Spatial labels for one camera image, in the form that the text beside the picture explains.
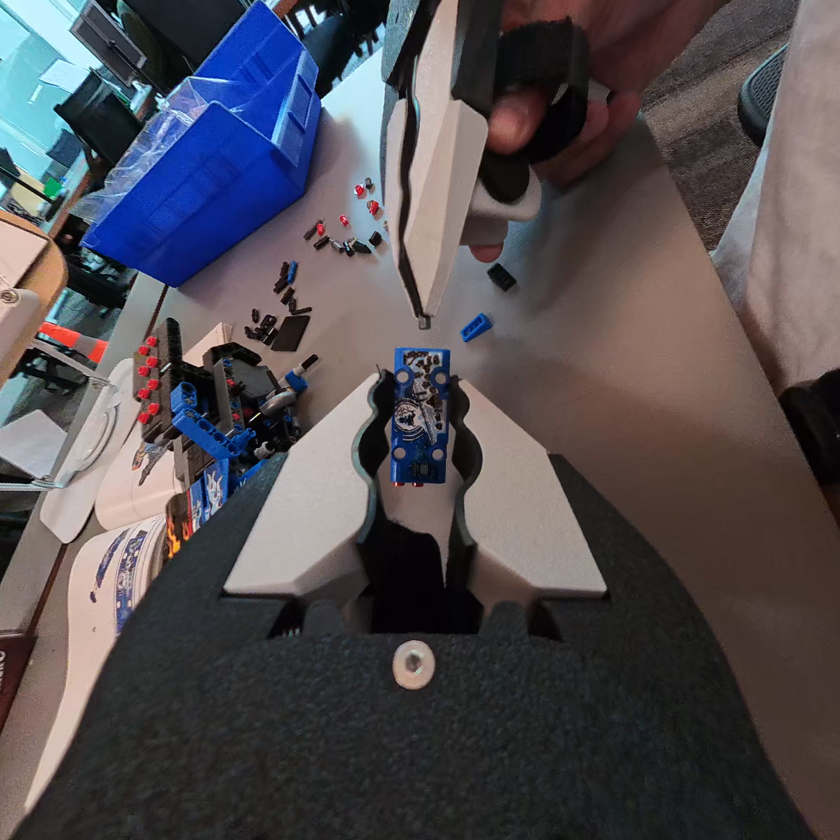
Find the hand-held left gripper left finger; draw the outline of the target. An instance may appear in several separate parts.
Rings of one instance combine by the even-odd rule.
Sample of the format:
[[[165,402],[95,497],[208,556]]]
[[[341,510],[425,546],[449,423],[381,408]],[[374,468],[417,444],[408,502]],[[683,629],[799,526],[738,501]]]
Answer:
[[[392,411],[392,374],[372,373],[291,447],[224,583],[225,599],[326,602],[349,631],[371,629],[394,550],[377,476]]]

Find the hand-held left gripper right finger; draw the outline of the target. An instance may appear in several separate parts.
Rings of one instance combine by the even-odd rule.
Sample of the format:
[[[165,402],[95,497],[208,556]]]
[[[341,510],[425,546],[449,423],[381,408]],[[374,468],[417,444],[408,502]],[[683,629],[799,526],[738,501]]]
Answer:
[[[606,582],[549,454],[475,386],[454,378],[451,464],[463,481],[448,539],[448,590],[485,613],[502,602],[602,599]]]

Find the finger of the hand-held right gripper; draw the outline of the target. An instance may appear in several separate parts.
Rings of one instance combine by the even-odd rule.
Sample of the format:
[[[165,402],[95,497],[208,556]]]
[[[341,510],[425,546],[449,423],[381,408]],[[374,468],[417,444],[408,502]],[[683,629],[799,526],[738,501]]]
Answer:
[[[415,319],[424,317],[405,236],[412,204],[411,168],[417,147],[418,111],[414,98],[387,98],[382,117],[382,180],[388,231],[397,276]]]
[[[459,2],[441,2],[406,85],[402,279],[414,318],[436,316],[487,141],[487,118],[453,98]]]

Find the blue lego panel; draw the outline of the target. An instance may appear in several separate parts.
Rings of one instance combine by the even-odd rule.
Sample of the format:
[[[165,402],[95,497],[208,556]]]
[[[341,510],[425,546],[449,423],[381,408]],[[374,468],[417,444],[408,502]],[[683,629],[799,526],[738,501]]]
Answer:
[[[394,366],[392,483],[442,485],[447,469],[450,352],[398,347]]]

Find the group of red black lego pins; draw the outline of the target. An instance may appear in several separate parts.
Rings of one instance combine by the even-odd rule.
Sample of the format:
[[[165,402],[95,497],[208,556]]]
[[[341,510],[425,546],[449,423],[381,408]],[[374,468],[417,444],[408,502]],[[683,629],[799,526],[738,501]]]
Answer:
[[[385,208],[377,192],[377,184],[369,177],[355,183],[352,195],[356,206],[365,212],[364,223],[367,227],[354,227],[353,219],[347,213],[338,218],[339,228],[331,235],[323,218],[318,218],[304,231],[302,238],[316,251],[330,248],[347,257],[371,256],[384,243],[384,231],[387,229]]]

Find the blue black lego truck model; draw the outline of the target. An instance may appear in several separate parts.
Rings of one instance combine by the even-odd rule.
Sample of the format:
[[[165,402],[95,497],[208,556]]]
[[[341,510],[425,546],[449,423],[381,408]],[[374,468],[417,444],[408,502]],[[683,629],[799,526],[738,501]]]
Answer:
[[[171,560],[246,482],[303,435],[298,399],[314,353],[276,377],[242,345],[213,343],[187,360],[178,321],[167,318],[133,355],[134,399],[142,440],[170,450],[182,492],[166,504],[165,553]]]

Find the white lego instruction booklet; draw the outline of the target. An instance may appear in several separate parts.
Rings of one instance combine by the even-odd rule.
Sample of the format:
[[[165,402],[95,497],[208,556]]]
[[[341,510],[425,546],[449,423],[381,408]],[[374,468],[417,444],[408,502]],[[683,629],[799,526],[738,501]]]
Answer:
[[[133,355],[132,396],[138,408],[127,442],[108,468],[95,503],[100,524],[114,529],[163,513],[211,458],[174,425],[172,398],[179,385],[194,386],[199,414],[217,419],[213,353],[230,336],[219,323],[185,350],[178,321],[166,318]]]

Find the black flat lego tile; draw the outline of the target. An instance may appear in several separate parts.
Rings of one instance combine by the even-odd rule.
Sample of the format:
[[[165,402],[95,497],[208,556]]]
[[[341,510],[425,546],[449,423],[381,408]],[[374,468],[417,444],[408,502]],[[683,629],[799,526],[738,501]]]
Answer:
[[[275,352],[294,353],[298,350],[310,322],[309,314],[287,316],[283,319],[270,345]]]

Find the group of black lego connectors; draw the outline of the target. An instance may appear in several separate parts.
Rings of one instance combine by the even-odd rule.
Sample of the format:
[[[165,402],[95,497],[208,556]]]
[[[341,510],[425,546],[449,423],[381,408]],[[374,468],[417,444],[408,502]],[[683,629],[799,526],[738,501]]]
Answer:
[[[280,273],[270,289],[273,295],[270,306],[251,310],[250,322],[244,326],[247,340],[259,342],[271,349],[272,340],[285,317],[307,313],[311,319],[312,307],[303,306],[299,299],[299,267],[296,260],[281,264]]]

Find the person's right hand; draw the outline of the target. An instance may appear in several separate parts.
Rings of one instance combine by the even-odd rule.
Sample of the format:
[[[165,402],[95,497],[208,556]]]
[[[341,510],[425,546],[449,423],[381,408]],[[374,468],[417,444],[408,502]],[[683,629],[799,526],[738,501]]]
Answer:
[[[587,108],[581,133],[562,152],[536,166],[543,180],[569,187],[603,163],[634,126],[646,89],[705,27],[725,1],[508,1],[501,28],[539,20],[571,20],[591,48],[591,78],[608,102]]]

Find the clear acrylic stand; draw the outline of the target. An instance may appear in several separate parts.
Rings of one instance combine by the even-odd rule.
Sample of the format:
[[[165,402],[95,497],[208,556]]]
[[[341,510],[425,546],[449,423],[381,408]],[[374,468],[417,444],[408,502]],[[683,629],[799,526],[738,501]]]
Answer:
[[[64,489],[97,463],[117,433],[123,398],[130,392],[128,361],[119,363],[107,380],[93,376],[91,381],[97,399],[65,457],[60,451],[67,434],[42,411],[2,426],[2,460],[26,477],[12,481],[3,476],[2,492]]]

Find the clear plastic bag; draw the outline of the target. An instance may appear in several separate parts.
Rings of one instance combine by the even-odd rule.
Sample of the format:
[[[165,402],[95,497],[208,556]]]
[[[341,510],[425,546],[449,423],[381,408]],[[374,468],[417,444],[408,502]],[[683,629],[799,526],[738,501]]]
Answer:
[[[223,112],[270,135],[291,89],[289,76],[267,82],[190,76],[160,105],[126,153],[106,176],[103,187],[87,197],[90,222],[101,222],[139,184],[181,137],[197,126],[205,111],[218,104]]]

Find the black monitor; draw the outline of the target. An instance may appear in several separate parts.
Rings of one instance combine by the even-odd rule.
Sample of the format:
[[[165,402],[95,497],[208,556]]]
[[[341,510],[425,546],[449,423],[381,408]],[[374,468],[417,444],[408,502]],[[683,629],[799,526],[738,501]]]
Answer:
[[[109,169],[119,163],[144,126],[94,70],[54,111]]]

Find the dark brown printed box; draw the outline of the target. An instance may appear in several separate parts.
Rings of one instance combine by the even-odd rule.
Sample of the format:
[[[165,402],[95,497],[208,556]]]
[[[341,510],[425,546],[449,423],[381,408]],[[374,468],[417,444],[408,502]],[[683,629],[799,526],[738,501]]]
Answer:
[[[31,629],[1,632],[1,730],[4,729],[37,636]]]

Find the black mesh office chair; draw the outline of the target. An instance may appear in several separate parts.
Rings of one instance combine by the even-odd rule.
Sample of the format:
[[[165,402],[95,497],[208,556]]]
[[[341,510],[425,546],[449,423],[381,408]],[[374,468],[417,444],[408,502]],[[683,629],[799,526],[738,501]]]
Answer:
[[[788,44],[776,50],[743,82],[738,94],[738,119],[742,131],[761,148],[770,124],[781,83]]]

